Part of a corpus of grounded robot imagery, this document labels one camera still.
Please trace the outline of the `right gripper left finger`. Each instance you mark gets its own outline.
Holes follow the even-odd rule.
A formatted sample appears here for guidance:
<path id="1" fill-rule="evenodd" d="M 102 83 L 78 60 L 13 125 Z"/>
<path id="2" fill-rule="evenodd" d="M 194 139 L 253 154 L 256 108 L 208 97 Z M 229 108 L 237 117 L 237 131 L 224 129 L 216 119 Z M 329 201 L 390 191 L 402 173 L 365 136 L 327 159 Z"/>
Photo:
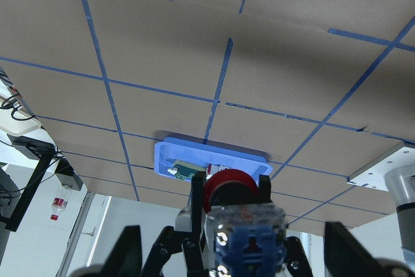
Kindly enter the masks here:
<path id="1" fill-rule="evenodd" d="M 184 255 L 186 276 L 209 276 L 205 268 L 203 251 L 204 234 L 203 190 L 206 174 L 197 172 L 191 179 L 190 205 L 176 217 L 174 226 L 162 229 L 150 249 L 142 268 L 143 276 L 163 276 L 163 267 L 173 254 Z"/>

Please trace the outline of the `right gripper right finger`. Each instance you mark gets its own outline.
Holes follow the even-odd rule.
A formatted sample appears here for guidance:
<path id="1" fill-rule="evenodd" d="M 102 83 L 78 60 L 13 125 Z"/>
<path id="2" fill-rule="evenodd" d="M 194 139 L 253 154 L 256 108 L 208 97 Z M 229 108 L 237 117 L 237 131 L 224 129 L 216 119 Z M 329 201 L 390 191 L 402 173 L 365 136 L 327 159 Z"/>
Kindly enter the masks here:
<path id="1" fill-rule="evenodd" d="M 271 200 L 271 182 L 268 175 L 259 176 L 258 190 L 261 203 L 273 204 Z M 285 212 L 283 212 L 283 222 L 278 232 L 278 241 L 282 243 L 285 250 L 283 265 L 291 276 L 313 276 L 301 240 L 295 236 L 287 237 L 286 229 L 287 223 L 285 222 Z"/>

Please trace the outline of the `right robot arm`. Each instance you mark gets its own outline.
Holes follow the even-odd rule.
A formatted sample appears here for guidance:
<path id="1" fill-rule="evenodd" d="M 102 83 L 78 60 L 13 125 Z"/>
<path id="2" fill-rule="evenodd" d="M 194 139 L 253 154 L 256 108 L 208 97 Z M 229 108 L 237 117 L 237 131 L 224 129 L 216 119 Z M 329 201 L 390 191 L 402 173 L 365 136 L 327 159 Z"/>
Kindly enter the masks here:
<path id="1" fill-rule="evenodd" d="M 324 226 L 324 263 L 332 276 L 414 275 L 414 175 L 390 171 L 385 182 L 396 205 L 404 262 L 374 258 L 338 221 Z M 301 241 L 286 235 L 283 209 L 270 198 L 267 175 L 254 180 L 237 169 L 191 180 L 191 203 L 165 227 L 141 269 L 161 276 L 173 254 L 184 256 L 188 276 L 311 276 Z"/>

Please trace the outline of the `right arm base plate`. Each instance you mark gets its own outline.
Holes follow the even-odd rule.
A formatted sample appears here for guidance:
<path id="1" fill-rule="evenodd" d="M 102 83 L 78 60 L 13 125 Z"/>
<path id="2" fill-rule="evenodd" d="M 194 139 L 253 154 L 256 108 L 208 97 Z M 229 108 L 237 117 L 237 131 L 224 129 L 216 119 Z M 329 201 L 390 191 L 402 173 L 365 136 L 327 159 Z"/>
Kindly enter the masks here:
<path id="1" fill-rule="evenodd" d="M 401 142 L 355 171 L 348 177 L 348 184 L 388 191 L 385 174 L 409 165 L 414 165 L 414 144 Z"/>

